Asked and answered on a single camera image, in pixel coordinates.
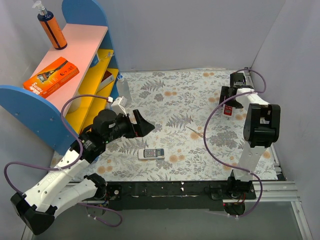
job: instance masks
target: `orange product box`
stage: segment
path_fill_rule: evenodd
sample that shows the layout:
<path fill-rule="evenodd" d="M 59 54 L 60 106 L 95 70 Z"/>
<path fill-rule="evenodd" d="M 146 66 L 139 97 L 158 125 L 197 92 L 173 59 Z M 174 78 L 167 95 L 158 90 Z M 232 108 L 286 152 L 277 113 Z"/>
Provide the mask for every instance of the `orange product box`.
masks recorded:
<path fill-rule="evenodd" d="M 59 57 L 45 69 L 23 83 L 23 87 L 43 98 L 50 96 L 79 73 L 78 68 Z"/>

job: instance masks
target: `floral tablecloth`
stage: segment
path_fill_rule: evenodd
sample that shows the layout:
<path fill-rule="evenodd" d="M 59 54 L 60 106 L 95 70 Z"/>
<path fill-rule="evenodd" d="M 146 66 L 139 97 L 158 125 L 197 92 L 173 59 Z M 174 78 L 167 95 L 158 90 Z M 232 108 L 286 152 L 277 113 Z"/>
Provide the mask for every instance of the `floral tablecloth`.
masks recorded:
<path fill-rule="evenodd" d="M 75 181 L 98 173 L 106 181 L 199 181 L 226 180 L 229 167 L 216 162 L 206 151 L 204 141 L 186 127 L 202 133 L 209 114 L 218 105 L 221 86 L 229 85 L 232 70 L 164 71 L 124 73 L 130 85 L 132 104 L 126 107 L 155 125 L 144 138 L 117 139 L 107 145 L 98 161 L 82 170 Z M 232 118 L 212 117 L 207 136 L 210 150 L 222 161 L 236 166 L 244 145 L 246 111 L 236 109 Z M 164 148 L 165 160 L 138 160 L 144 148 Z M 56 152 L 51 165 L 62 156 Z M 271 149 L 261 157 L 255 173 L 263 180 L 276 180 Z"/>

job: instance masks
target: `white remote control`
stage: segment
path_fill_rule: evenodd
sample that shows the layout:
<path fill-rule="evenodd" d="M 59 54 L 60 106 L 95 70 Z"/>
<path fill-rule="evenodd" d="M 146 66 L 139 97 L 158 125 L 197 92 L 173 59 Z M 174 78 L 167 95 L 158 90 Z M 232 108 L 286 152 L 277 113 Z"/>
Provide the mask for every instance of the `white remote control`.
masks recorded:
<path fill-rule="evenodd" d="M 165 159 L 165 150 L 163 148 L 140 149 L 138 151 L 139 160 L 163 160 Z"/>

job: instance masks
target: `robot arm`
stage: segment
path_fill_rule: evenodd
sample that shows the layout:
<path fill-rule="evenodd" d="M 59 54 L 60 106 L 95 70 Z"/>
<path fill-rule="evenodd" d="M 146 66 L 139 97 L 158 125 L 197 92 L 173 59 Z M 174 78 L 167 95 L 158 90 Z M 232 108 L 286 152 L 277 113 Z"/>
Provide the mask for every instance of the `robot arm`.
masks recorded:
<path fill-rule="evenodd" d="M 237 94 L 253 91 L 251 88 L 239 88 Z M 247 110 L 243 128 L 245 144 L 238 166 L 253 172 L 262 154 L 279 138 L 280 106 L 269 104 L 257 93 L 242 95 L 235 100 Z M 261 119 L 265 119 L 268 123 L 261 123 Z M 235 179 L 242 182 L 249 182 L 253 177 L 239 169 L 235 169 L 233 173 Z"/>
<path fill-rule="evenodd" d="M 149 134 L 155 126 L 147 122 L 138 110 L 133 110 L 137 124 L 132 124 L 129 114 L 120 106 L 121 97 L 111 105 L 114 111 L 104 109 L 94 118 L 91 130 L 80 134 L 83 145 L 80 160 L 67 169 L 50 171 L 41 181 L 24 194 L 15 193 L 11 203 L 20 218 L 39 235 L 47 230 L 55 218 L 66 209 L 78 202 L 95 197 L 101 199 L 106 194 L 106 181 L 94 173 L 72 188 L 63 188 L 82 169 L 89 166 L 106 150 L 106 144 L 121 137 L 137 138 Z M 80 146 L 75 141 L 66 152 L 56 168 L 62 168 L 74 161 L 80 152 Z"/>
<path fill-rule="evenodd" d="M 252 87 L 246 85 L 243 73 L 232 73 L 230 75 L 230 87 L 223 86 L 221 89 L 220 103 L 225 99 L 243 93 L 252 93 L 238 96 L 225 105 L 232 114 L 232 108 L 247 110 L 243 128 L 245 144 L 238 167 L 253 172 L 268 147 L 279 138 L 280 128 L 280 106 L 269 104 L 262 100 Z M 239 169 L 232 171 L 228 178 L 228 189 L 231 193 L 248 192 L 252 185 L 253 176 L 249 172 Z"/>

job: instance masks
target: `orange bottle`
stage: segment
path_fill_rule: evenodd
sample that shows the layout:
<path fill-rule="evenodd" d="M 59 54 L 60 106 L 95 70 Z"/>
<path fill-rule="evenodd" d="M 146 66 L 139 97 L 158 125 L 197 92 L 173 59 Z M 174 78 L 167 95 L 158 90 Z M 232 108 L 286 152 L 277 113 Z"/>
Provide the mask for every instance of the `orange bottle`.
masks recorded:
<path fill-rule="evenodd" d="M 32 8 L 39 11 L 38 20 L 41 23 L 45 33 L 49 37 L 53 47 L 61 50 L 67 47 L 67 41 L 59 27 L 59 24 L 51 11 L 48 11 L 41 1 L 36 1 Z"/>

